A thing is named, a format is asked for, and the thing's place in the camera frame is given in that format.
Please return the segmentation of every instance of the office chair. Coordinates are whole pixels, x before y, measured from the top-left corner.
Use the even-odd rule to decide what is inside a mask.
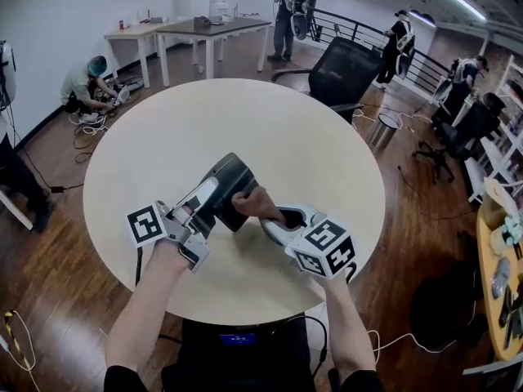
[[[452,127],[446,122],[436,124],[436,134],[440,136],[441,143],[445,146],[443,149],[433,149],[424,140],[419,141],[418,147],[420,149],[427,147],[428,151],[414,151],[412,156],[416,157],[419,154],[432,159],[436,171],[434,184],[440,179],[441,168],[444,168],[449,174],[448,182],[454,181],[454,174],[447,164],[446,154],[458,161],[465,161],[470,158],[479,140],[499,127],[498,116],[501,109],[498,109],[498,103],[492,103],[491,95],[492,93],[487,93],[484,102],[477,101],[474,103],[468,114],[456,127]]]
[[[376,52],[336,37],[312,69],[278,69],[272,82],[285,74],[309,74],[310,96],[352,123],[359,101],[378,76],[384,61]]]

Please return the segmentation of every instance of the person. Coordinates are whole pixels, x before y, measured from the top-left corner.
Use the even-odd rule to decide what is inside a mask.
[[[436,118],[450,123],[458,116],[463,102],[474,91],[476,75],[483,69],[488,69],[488,61],[484,56],[475,56],[471,59],[454,62],[450,74],[452,76],[452,88],[445,99],[445,107],[440,107],[436,111]]]
[[[117,97],[118,93],[109,89],[101,75],[107,70],[107,61],[104,56],[95,56],[87,64],[78,63],[65,76],[61,88],[61,101],[67,113],[79,111],[81,123],[94,123],[99,114],[93,109],[110,110],[113,105],[93,100],[96,88],[100,88],[106,95]]]
[[[397,49],[398,41],[400,41],[400,39],[402,39],[412,28],[407,11],[400,10],[395,13],[395,16],[399,18],[399,20],[395,22],[390,29],[383,32],[383,34],[389,38],[389,42],[386,44],[385,48],[383,48],[382,53],[385,65],[376,79],[376,82],[380,84],[381,88],[384,88],[386,84],[391,82],[396,74],[396,59],[400,54],[400,51]]]
[[[285,0],[275,0],[279,3],[278,15],[275,25],[275,53],[267,56],[269,61],[290,62],[293,56],[294,32],[291,25],[293,14],[287,8]]]
[[[33,229],[42,233],[52,214],[53,206],[47,201],[49,193],[42,189],[33,173],[25,165],[9,142],[7,121],[0,114],[0,185],[27,198],[27,208],[34,212]]]
[[[285,223],[284,216],[263,188],[255,189],[250,195],[235,194],[232,203],[244,215]],[[105,392],[147,391],[137,371],[153,354],[169,298],[188,266],[189,261],[178,253],[178,246],[173,241],[164,239],[156,243],[141,281],[108,335]],[[344,275],[319,282],[325,290],[330,349],[342,385],[340,391],[384,391],[376,373],[369,334],[351,299]],[[218,349],[213,346],[217,333],[211,330],[214,336],[208,336],[208,330],[205,330],[208,324],[184,319],[183,344],[177,362],[162,371],[163,389],[165,392],[314,391],[305,321],[298,318],[286,325],[279,330],[274,343],[267,346],[268,350],[265,345],[259,345],[260,358],[251,361],[250,354],[239,350],[238,346]],[[231,360],[234,363],[230,363],[228,359],[234,357],[236,359]]]

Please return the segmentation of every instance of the wooden floor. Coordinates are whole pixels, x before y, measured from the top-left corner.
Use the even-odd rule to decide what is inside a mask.
[[[260,44],[261,35],[256,33],[230,38],[226,60],[217,65],[216,76],[269,80],[269,64],[263,73],[256,71]],[[204,48],[200,46],[199,51],[204,60]],[[316,49],[298,44],[293,62],[310,67],[318,57]],[[203,79],[204,75],[191,65],[191,49],[170,51],[168,63],[172,85]],[[139,73],[139,68],[128,72]],[[151,87],[141,91],[140,100],[163,90],[159,60],[150,61],[150,77]],[[298,79],[293,86],[299,90],[305,84]],[[396,85],[386,91],[371,87],[363,102],[406,113],[424,103]],[[425,108],[421,113],[430,115],[431,109]],[[378,109],[365,107],[364,112],[375,118]],[[372,126],[364,118],[355,118],[354,123],[363,137]],[[51,185],[83,182],[88,163],[78,165],[74,161],[80,151],[73,147],[73,130],[74,126],[62,114],[26,145]],[[422,138],[434,142],[429,126],[423,120],[406,118],[405,127],[387,150],[376,153],[387,195],[385,225],[369,263],[351,283],[351,291],[366,327],[379,331],[382,344],[410,331],[409,304],[416,286],[463,258],[456,232],[466,229],[475,233],[474,213],[454,220],[432,220],[427,216],[454,216],[472,207],[467,203],[456,163],[451,164],[457,175],[452,185],[446,179],[433,185],[429,162],[411,157]],[[415,191],[402,181],[398,166]],[[105,268],[92,246],[83,219],[82,189],[53,195],[52,200],[56,210],[42,235],[28,233],[9,212],[0,214],[0,310],[14,308],[25,318],[38,360],[34,377],[42,392],[102,391],[104,333],[109,331],[130,292]],[[477,312],[482,307],[479,303]],[[177,317],[166,315],[163,332],[179,335],[180,323]],[[23,332],[18,323],[14,323],[14,329],[21,338]],[[177,350],[177,345],[169,341],[158,343],[153,359],[141,372],[150,390],[160,390],[159,371],[176,359]],[[407,338],[382,351],[378,372],[388,391],[461,390],[462,370],[485,363],[488,351],[486,334],[473,350],[456,344],[441,354],[428,354]],[[326,365],[316,380],[318,390],[329,390],[328,368]],[[3,352],[0,381],[12,385],[13,390],[34,389],[29,376]]]

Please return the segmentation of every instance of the screen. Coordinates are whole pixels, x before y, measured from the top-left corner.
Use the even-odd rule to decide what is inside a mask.
[[[255,345],[257,343],[255,334],[221,334],[223,345]]]

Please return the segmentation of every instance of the white shirt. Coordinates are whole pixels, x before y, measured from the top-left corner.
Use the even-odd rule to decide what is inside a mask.
[[[3,141],[7,134],[7,120],[0,114],[0,142]]]
[[[67,105],[69,96],[74,93],[76,98],[81,101],[90,100],[89,95],[89,74],[85,63],[76,64],[65,76],[61,90],[62,105]]]

